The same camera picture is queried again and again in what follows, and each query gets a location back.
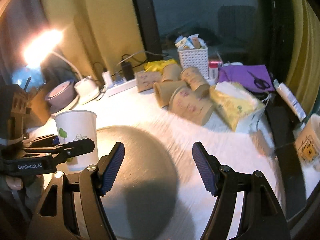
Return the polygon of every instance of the finger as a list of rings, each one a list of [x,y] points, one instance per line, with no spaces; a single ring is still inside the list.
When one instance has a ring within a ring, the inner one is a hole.
[[[20,178],[5,176],[5,181],[12,190],[21,190],[23,188],[23,182]]]

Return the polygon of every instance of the yellow curtain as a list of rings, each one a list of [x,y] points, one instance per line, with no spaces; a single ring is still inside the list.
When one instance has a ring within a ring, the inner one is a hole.
[[[309,113],[320,86],[320,22],[307,0],[292,0],[294,42],[286,85]]]
[[[84,76],[103,82],[103,66],[114,73],[123,54],[143,50],[132,0],[41,1],[51,27],[63,30],[60,49]]]

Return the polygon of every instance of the scissors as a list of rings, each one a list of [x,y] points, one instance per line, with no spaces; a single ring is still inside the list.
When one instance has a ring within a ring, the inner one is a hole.
[[[266,89],[271,87],[270,84],[267,81],[256,77],[250,71],[248,71],[248,73],[254,78],[254,85],[257,88],[262,89],[262,90],[266,90]]]

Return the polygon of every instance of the black charger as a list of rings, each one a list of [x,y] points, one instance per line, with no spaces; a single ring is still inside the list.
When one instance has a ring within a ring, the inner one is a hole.
[[[134,79],[133,68],[130,61],[121,62],[123,76],[127,81]]]

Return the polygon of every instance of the desk lamp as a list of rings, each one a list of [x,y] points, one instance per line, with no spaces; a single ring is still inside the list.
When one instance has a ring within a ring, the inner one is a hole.
[[[57,30],[50,30],[42,33],[36,38],[27,49],[24,51],[24,58],[29,67],[38,67],[40,63],[47,57],[49,53],[57,56],[66,62],[77,73],[80,81],[75,84],[75,89],[80,97],[79,103],[85,104],[96,98],[100,91],[99,87],[91,79],[91,77],[83,78],[79,70],[63,56],[53,51],[53,48],[62,40],[62,32]]]

